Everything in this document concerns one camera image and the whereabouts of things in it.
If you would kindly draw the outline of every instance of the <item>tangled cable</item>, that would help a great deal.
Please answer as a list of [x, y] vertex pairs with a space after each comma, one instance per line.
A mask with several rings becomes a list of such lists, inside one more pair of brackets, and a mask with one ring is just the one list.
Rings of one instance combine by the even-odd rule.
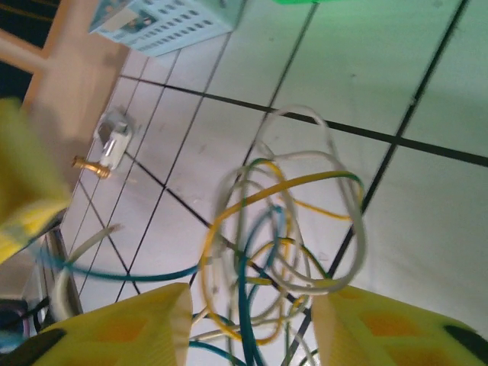
[[[325, 137], [325, 145], [328, 152], [299, 151], [277, 155], [262, 139], [265, 131], [279, 116], [289, 112], [305, 114], [312, 117]], [[303, 338], [291, 328], [291, 320], [307, 308], [310, 296], [328, 294], [338, 291], [346, 286], [358, 273], [365, 256], [366, 239], [361, 217], [361, 200], [363, 186], [358, 176], [348, 172], [339, 161], [332, 136], [326, 122], [313, 110], [291, 105], [270, 114], [263, 122], [255, 141], [255, 148], [263, 156], [255, 159], [248, 165], [235, 169], [227, 174], [217, 189], [213, 223], [207, 231], [204, 241], [203, 253], [198, 266], [187, 268], [171, 274], [156, 276], [133, 276], [126, 274], [111, 274], [102, 271], [93, 271], [89, 268], [79, 267], [74, 261], [103, 236], [109, 235], [118, 227], [109, 227], [95, 234], [86, 243], [80, 246], [67, 262], [58, 258], [48, 257], [46, 262], [58, 268], [64, 268], [56, 282], [53, 302], [54, 313], [59, 319], [65, 319], [72, 314], [64, 306], [66, 298], [63, 295], [67, 274], [69, 272], [81, 272], [97, 278], [115, 281], [167, 281], [182, 278], [196, 271], [201, 272], [201, 292], [205, 302], [205, 308], [194, 315], [193, 324], [203, 318], [211, 319], [217, 329], [212, 332], [196, 335], [190, 338], [189, 346], [204, 348], [227, 358], [231, 364], [257, 364], [264, 366], [259, 346], [270, 344], [285, 331], [286, 349], [290, 340], [290, 333], [300, 343], [307, 356], [308, 363], [315, 365], [313, 355], [316, 350], [310, 351]], [[330, 172], [318, 172], [299, 178], [286, 179], [280, 167], [280, 163], [287, 160], [300, 159], [325, 159], [332, 163]], [[264, 187], [253, 179], [253, 175], [261, 175], [271, 179], [274, 184]], [[347, 209], [347, 214], [333, 213], [324, 208], [315, 207], [292, 197], [290, 188], [314, 181], [337, 178], [342, 200]], [[251, 189], [257, 193], [249, 195]], [[238, 201], [230, 204], [231, 198], [237, 195]], [[249, 225], [247, 208], [263, 201], [267, 209], [261, 212]], [[356, 250], [351, 267], [346, 275], [341, 278], [331, 279], [322, 268], [313, 253], [305, 246], [302, 232], [297, 219], [297, 206], [311, 210], [315, 213], [326, 215], [336, 220], [350, 220], [356, 235]], [[225, 239], [223, 225], [232, 215], [237, 216], [237, 223], [233, 231], [233, 240]], [[263, 243], [257, 249], [255, 245], [257, 233], [266, 224], [271, 227], [271, 239]], [[255, 261], [265, 256], [265, 264], [258, 267]], [[303, 263], [304, 273], [298, 270]], [[249, 266], [258, 269], [258, 276], [250, 276], [246, 273]], [[311, 268], [314, 267], [321, 278], [313, 278]], [[274, 285], [278, 289], [276, 298], [272, 304], [256, 316], [251, 316], [253, 300], [256, 297], [259, 286]], [[286, 296], [288, 292], [298, 294], [297, 299], [287, 309]], [[214, 302], [217, 295], [224, 293], [228, 297], [228, 313], [226, 316], [218, 314]], [[271, 333], [262, 339], [256, 339], [254, 329], [257, 327], [271, 327]], [[228, 352], [220, 350], [212, 345], [202, 343], [219, 337], [227, 337]], [[238, 360], [233, 355], [233, 340], [242, 343], [242, 349], [246, 362]], [[287, 363], [290, 355], [286, 354]]]

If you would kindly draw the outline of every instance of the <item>brass connector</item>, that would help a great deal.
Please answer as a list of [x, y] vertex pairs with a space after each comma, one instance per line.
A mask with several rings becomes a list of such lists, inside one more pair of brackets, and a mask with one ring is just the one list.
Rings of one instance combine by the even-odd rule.
[[94, 172], [100, 179], [106, 179], [110, 177], [110, 169], [107, 166], [103, 166], [99, 162], [88, 162], [82, 156], [75, 156], [72, 161], [73, 168], [88, 169]]

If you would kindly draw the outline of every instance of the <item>light blue basket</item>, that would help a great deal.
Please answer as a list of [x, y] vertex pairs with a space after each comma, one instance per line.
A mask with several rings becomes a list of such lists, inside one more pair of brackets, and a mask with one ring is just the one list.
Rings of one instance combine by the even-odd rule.
[[100, 0], [90, 33], [147, 56], [234, 30], [244, 0]]

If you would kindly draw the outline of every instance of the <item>yellow plastic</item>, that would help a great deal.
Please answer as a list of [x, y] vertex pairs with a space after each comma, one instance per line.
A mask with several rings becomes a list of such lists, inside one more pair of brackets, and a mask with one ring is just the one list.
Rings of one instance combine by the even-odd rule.
[[67, 334], [35, 366], [184, 366], [191, 314], [188, 284], [170, 284], [46, 328]]
[[[0, 264], [65, 209], [69, 197], [20, 102], [0, 99]], [[23, 238], [12, 234], [19, 231]]]
[[322, 366], [484, 366], [443, 328], [465, 324], [356, 287], [314, 297], [312, 319]]

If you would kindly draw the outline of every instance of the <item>tile floor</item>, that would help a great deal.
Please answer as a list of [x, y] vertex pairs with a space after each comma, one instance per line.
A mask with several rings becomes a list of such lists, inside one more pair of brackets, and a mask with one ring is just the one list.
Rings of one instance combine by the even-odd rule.
[[[194, 265], [220, 179], [258, 155], [252, 142], [272, 108], [306, 104], [329, 121], [341, 160], [368, 189], [368, 259], [353, 284], [456, 317], [488, 336], [488, 196], [481, 183], [488, 179], [487, 17], [484, 0], [288, 7], [248, 0], [231, 35], [158, 59], [132, 52], [108, 109], [127, 113], [135, 136], [111, 178], [81, 174], [62, 226], [67, 250], [122, 223], [123, 231], [80, 262], [142, 275]], [[282, 153], [325, 149], [300, 115], [281, 118], [265, 140]], [[94, 141], [89, 157], [100, 151]], [[285, 171], [293, 177], [328, 168], [309, 161]], [[343, 208], [334, 184], [293, 193]], [[346, 272], [352, 249], [344, 249], [355, 243], [348, 225], [299, 215], [305, 242], [323, 265]], [[76, 285], [89, 311], [162, 284], [77, 277]], [[198, 282], [191, 291], [199, 310]], [[260, 296], [271, 299], [273, 291]], [[315, 348], [308, 312], [293, 327]], [[194, 332], [207, 329], [202, 322]], [[262, 353], [268, 364], [280, 364], [283, 344]], [[292, 364], [303, 355], [298, 348]], [[211, 363], [226, 364], [190, 350], [188, 364]]]

